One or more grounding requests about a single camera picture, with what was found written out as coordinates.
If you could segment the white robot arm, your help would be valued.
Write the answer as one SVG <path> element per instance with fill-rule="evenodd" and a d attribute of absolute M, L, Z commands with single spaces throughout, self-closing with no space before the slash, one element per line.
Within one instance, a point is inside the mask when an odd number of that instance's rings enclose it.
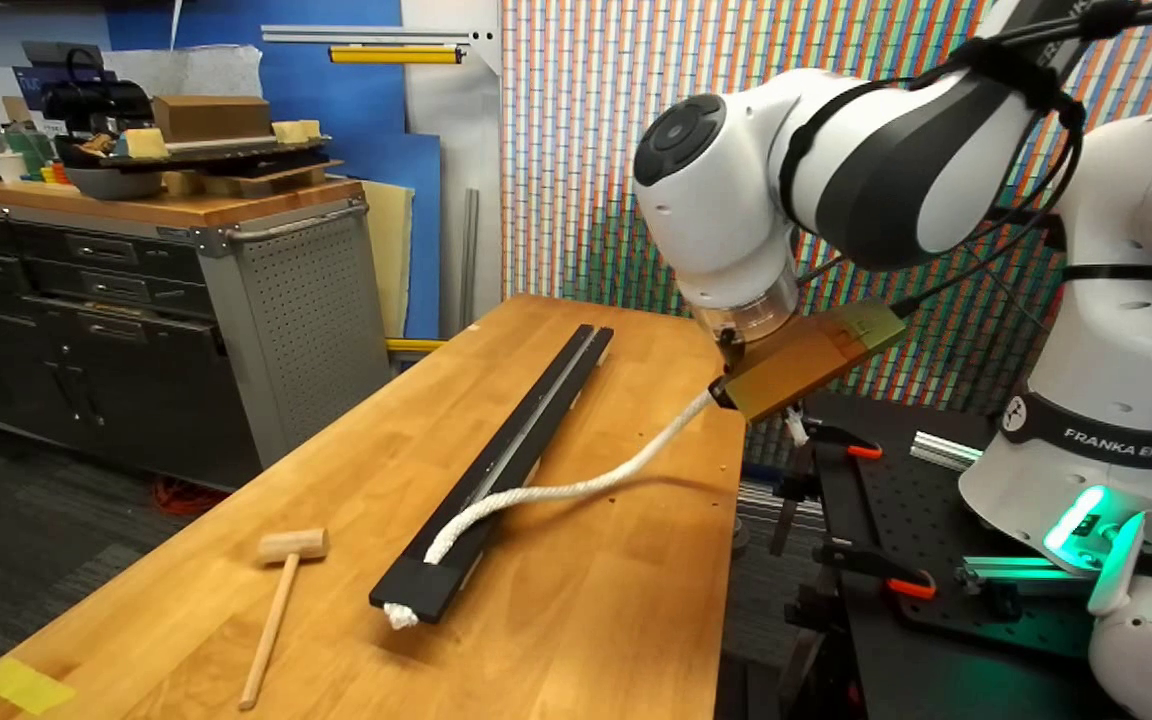
<path fill-rule="evenodd" d="M 1062 233 L 1056 319 L 961 499 L 1095 583 L 1092 677 L 1152 720 L 1152 113 L 1087 122 L 1062 92 L 1084 47 L 1130 22 L 1152 22 L 1152 0 L 997 0 L 912 75 L 790 67 L 698 92 L 646 122 L 630 184 L 679 294 L 734 360 L 794 312 L 790 233 L 866 273 L 999 216 Z M 1062 128 L 1056 175 L 1008 208 L 1038 114 Z"/>

